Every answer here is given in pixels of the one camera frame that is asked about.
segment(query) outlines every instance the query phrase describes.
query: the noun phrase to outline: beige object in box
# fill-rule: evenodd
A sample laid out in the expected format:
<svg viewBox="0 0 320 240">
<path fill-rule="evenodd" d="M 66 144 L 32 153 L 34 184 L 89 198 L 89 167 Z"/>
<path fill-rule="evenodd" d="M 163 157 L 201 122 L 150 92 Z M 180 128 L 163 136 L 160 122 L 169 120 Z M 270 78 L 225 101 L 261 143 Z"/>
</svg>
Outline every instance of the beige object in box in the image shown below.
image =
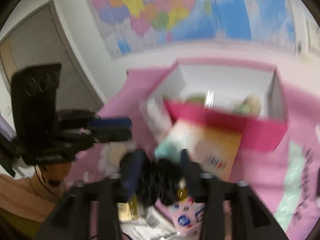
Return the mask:
<svg viewBox="0 0 320 240">
<path fill-rule="evenodd" d="M 167 141 L 178 149 L 188 149 L 190 159 L 200 163 L 204 171 L 227 181 L 238 152 L 241 134 L 178 120 Z"/>
</svg>

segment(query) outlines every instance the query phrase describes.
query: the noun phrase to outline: map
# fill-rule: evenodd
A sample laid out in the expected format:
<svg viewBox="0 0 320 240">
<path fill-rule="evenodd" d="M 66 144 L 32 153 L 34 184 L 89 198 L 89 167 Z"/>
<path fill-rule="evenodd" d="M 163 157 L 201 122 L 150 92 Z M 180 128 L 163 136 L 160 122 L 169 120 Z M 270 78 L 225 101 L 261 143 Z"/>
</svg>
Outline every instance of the map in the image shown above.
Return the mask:
<svg viewBox="0 0 320 240">
<path fill-rule="evenodd" d="M 288 0 L 87 0 L 112 58 L 199 40 L 295 52 Z"/>
</svg>

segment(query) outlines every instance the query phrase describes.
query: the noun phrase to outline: pink box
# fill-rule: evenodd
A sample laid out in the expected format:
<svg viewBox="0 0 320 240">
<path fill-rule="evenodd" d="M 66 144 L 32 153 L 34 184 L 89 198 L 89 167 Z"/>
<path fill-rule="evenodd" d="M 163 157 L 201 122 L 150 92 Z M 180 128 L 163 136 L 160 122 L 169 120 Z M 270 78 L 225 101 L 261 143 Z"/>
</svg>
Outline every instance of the pink box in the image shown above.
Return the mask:
<svg viewBox="0 0 320 240">
<path fill-rule="evenodd" d="M 217 98 L 213 108 L 181 101 L 208 90 Z M 260 116 L 233 114 L 232 104 L 252 93 L 262 103 Z M 257 152 L 273 151 L 288 129 L 287 106 L 275 65 L 225 58 L 179 59 L 148 95 L 170 98 L 164 104 L 173 121 L 186 119 L 241 132 L 240 146 Z"/>
</svg>

